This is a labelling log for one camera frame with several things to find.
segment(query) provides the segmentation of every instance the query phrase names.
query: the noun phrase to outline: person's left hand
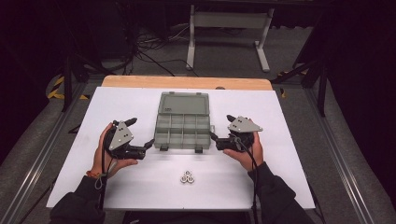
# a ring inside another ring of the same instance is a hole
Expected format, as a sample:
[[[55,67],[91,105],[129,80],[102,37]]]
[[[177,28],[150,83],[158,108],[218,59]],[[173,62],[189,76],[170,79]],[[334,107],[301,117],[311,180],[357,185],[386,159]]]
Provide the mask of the person's left hand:
[[[91,168],[91,173],[94,175],[98,175],[102,173],[102,150],[103,150],[103,142],[105,140],[105,135],[107,131],[112,127],[112,123],[109,123],[107,127],[102,131],[102,134],[100,135],[99,138],[99,145],[98,148],[95,151],[95,155],[93,157],[93,166]],[[109,167],[110,163],[112,164],[116,162],[114,168],[110,171],[110,174],[108,174],[107,178],[110,178],[113,176],[119,169],[130,166],[130,165],[136,165],[137,160],[134,159],[128,159],[128,160],[111,160],[110,155],[107,154],[105,151],[105,169],[107,170],[107,167]]]
[[[257,166],[260,166],[261,164],[264,163],[264,158],[263,158],[263,150],[262,150],[262,143],[260,142],[260,137],[257,132],[253,133],[254,136],[254,142],[249,151],[253,155],[253,159],[256,162]],[[252,159],[248,155],[248,153],[245,152],[237,152],[232,149],[224,149],[223,153],[230,156],[231,158],[239,161],[248,172],[252,171],[255,169],[254,166],[252,166]]]

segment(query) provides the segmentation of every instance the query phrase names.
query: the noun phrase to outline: sleeve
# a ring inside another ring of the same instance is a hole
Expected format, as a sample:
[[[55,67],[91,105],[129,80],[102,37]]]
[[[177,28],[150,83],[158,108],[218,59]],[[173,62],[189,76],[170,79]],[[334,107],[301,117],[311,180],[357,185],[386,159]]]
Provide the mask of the sleeve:
[[[305,210],[294,200],[295,192],[277,175],[273,175],[266,162],[257,168],[257,196],[262,206],[262,223],[314,224]],[[256,181],[256,170],[248,173]]]
[[[75,192],[65,194],[50,211],[49,224],[104,223],[106,213],[98,208],[100,191],[96,179],[84,176]]]

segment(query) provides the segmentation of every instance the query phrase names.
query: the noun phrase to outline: gray plastic organizer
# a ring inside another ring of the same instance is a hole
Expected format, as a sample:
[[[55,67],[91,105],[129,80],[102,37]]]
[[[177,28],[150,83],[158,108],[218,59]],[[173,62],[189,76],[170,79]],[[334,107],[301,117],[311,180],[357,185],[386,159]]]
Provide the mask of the gray plastic organizer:
[[[210,146],[209,96],[207,93],[163,92],[155,125],[154,146],[195,149]]]

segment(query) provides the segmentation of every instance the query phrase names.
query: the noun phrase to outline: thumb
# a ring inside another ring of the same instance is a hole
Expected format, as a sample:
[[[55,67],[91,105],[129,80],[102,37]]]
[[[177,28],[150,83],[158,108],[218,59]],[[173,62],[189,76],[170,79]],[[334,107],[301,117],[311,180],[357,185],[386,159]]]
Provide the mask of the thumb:
[[[109,177],[113,176],[116,172],[118,172],[120,169],[122,169],[124,167],[136,165],[136,164],[138,164],[138,161],[134,160],[134,159],[117,161],[117,164],[114,166],[113,170],[110,172]]]

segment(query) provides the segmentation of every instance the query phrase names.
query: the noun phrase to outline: white table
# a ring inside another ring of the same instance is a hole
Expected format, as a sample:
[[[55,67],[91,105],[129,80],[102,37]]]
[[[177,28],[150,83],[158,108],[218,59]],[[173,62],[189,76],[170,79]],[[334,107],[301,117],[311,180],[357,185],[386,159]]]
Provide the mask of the white table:
[[[208,93],[211,124],[219,137],[228,133],[226,115],[252,118],[264,129],[260,133],[264,158],[273,173],[280,175],[296,192],[296,200],[303,208],[315,207],[274,91],[109,87],[98,88],[92,97],[47,207],[53,207],[67,192],[74,191],[85,172],[91,169],[99,135],[112,120],[137,118],[137,123],[130,127],[134,135],[131,145],[143,146],[151,139],[163,91]],[[180,182],[187,170],[195,178],[193,184]],[[204,154],[195,154],[193,149],[162,152],[153,147],[138,165],[120,170],[107,182],[104,208],[248,210],[252,192],[252,181],[246,171],[239,162],[217,151],[215,144],[204,150]]]

